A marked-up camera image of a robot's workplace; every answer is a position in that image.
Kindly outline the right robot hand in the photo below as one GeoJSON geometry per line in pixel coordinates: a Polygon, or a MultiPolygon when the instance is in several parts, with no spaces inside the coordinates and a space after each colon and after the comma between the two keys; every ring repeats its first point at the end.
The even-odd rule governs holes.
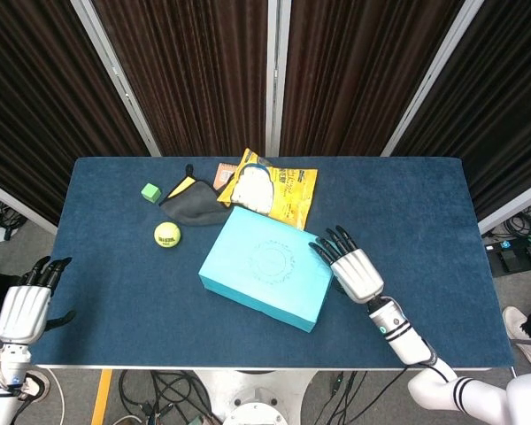
{"type": "Polygon", "coordinates": [[[331,269],[344,293],[357,304],[378,297],[384,281],[375,266],[350,234],[341,226],[327,228],[329,239],[317,237],[308,245],[331,269]]]}

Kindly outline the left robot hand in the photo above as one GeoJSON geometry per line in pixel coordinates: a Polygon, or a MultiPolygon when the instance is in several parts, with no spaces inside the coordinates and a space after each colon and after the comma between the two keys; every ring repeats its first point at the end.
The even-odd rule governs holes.
{"type": "Polygon", "coordinates": [[[61,274],[72,257],[50,261],[46,256],[23,274],[8,289],[0,312],[0,341],[4,344],[30,345],[44,332],[60,328],[76,317],[74,309],[65,315],[49,319],[50,301],[55,294],[61,274]]]}

